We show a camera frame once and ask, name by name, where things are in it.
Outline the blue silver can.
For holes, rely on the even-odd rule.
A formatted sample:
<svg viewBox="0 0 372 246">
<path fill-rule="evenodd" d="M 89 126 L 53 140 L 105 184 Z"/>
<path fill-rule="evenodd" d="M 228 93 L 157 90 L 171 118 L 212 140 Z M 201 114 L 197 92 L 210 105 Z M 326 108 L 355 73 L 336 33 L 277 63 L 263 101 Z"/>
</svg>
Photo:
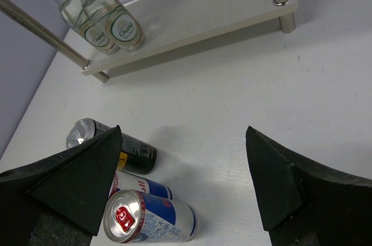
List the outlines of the blue silver can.
<svg viewBox="0 0 372 246">
<path fill-rule="evenodd" d="M 190 205 L 136 190 L 121 190 L 106 204 L 106 236 L 116 243 L 183 243 L 198 229 Z"/>
<path fill-rule="evenodd" d="M 162 198 L 173 199 L 173 193 L 167 186 L 117 170 L 109 191 L 109 198 L 121 190 L 136 190 Z"/>
</svg>

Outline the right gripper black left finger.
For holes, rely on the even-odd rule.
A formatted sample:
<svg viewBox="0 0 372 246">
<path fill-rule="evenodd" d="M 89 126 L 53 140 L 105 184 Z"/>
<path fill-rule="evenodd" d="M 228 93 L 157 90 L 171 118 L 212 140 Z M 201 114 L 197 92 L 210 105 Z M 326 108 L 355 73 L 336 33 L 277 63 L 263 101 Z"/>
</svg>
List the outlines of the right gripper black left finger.
<svg viewBox="0 0 372 246">
<path fill-rule="evenodd" d="M 99 232 L 122 141 L 116 126 L 1 173 L 1 245 L 90 245 Z"/>
</svg>

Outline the black can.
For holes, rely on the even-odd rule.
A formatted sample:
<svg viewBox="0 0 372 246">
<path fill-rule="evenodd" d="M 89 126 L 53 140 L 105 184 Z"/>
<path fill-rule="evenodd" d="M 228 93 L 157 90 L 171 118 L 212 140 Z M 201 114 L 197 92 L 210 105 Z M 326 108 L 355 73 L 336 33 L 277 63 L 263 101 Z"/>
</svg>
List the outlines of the black can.
<svg viewBox="0 0 372 246">
<path fill-rule="evenodd" d="M 110 129 L 94 119 L 78 120 L 66 138 L 66 147 L 72 148 Z M 157 161 L 157 150 L 150 144 L 122 133 L 121 152 L 117 170 L 146 175 L 153 171 Z"/>
</svg>

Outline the clear Chang bottle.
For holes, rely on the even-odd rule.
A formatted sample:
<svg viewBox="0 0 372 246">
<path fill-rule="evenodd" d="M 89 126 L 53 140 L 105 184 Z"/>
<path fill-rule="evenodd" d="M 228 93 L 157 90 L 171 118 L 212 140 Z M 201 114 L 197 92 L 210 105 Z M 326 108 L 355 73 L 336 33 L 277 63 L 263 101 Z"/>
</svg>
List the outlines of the clear Chang bottle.
<svg viewBox="0 0 372 246">
<path fill-rule="evenodd" d="M 145 33 L 119 0 L 80 0 L 84 12 L 116 45 L 134 52 L 144 44 Z"/>
<path fill-rule="evenodd" d="M 101 53 L 112 55 L 120 50 L 106 34 L 89 19 L 80 0 L 53 0 L 62 19 L 86 42 Z"/>
</svg>

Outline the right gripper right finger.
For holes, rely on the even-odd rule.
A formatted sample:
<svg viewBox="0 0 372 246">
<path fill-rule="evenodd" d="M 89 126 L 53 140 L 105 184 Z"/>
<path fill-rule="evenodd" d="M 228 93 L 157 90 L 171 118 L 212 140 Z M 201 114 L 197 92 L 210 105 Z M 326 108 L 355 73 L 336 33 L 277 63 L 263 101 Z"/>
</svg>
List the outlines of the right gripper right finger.
<svg viewBox="0 0 372 246">
<path fill-rule="evenodd" d="M 294 152 L 248 127 L 246 153 L 272 245 L 371 245 L 371 180 Z"/>
</svg>

